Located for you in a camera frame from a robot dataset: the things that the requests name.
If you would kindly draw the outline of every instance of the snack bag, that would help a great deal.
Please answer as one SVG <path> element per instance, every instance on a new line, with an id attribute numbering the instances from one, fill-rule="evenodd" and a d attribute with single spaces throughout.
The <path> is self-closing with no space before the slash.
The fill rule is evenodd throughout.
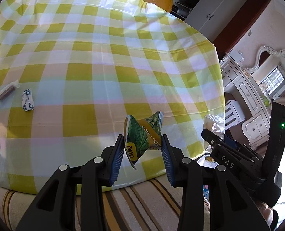
<path id="1" fill-rule="evenodd" d="M 136 120 L 132 115 L 124 122 L 125 152 L 132 165 L 139 160 L 146 150 L 161 148 L 161 126 L 164 113 L 156 112 L 146 119 Z"/>

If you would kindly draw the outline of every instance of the wall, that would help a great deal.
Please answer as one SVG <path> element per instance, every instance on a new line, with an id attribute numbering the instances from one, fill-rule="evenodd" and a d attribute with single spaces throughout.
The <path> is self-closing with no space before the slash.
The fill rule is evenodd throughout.
<path id="1" fill-rule="evenodd" d="M 269 45 L 275 50 L 285 49 L 285 2 L 272 0 L 258 20 L 234 46 L 243 52 L 243 67 L 253 67 L 258 49 Z"/>

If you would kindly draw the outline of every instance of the yellow and white plaid tablecloth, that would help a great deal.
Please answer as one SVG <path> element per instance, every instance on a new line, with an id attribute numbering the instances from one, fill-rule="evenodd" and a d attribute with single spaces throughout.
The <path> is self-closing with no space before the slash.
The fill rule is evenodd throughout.
<path id="1" fill-rule="evenodd" d="M 186 157 L 204 152 L 210 113 L 224 116 L 215 47 L 142 0 L 6 0 L 0 4 L 0 186 L 37 193 L 61 164 L 85 164 L 113 145 L 126 115 L 163 111 L 162 133 Z M 34 110 L 22 109 L 31 88 Z M 165 172 L 148 150 L 133 170 L 123 158 L 115 186 Z"/>

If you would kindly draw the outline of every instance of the striped fabric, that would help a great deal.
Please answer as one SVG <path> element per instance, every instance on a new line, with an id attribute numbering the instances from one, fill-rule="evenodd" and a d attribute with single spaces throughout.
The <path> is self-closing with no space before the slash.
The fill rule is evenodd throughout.
<path id="1" fill-rule="evenodd" d="M 167 176 L 103 193 L 109 231 L 176 231 L 183 188 L 173 188 Z M 0 187 L 0 217 L 15 230 L 23 213 L 35 198 Z M 210 205 L 204 204 L 204 230 L 210 230 Z M 76 198 L 76 231 L 80 231 L 80 196 Z"/>

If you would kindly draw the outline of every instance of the white dresser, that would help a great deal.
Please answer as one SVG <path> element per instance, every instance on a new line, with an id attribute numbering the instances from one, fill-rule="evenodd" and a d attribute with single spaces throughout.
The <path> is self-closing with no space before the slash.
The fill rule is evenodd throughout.
<path id="1" fill-rule="evenodd" d="M 250 148 L 255 149 L 269 139 L 271 116 L 263 102 L 263 93 L 253 78 L 247 75 L 229 54 L 226 53 L 220 67 L 224 91 L 231 93 L 243 109 L 249 112 L 246 121 L 242 123 L 242 130 Z"/>

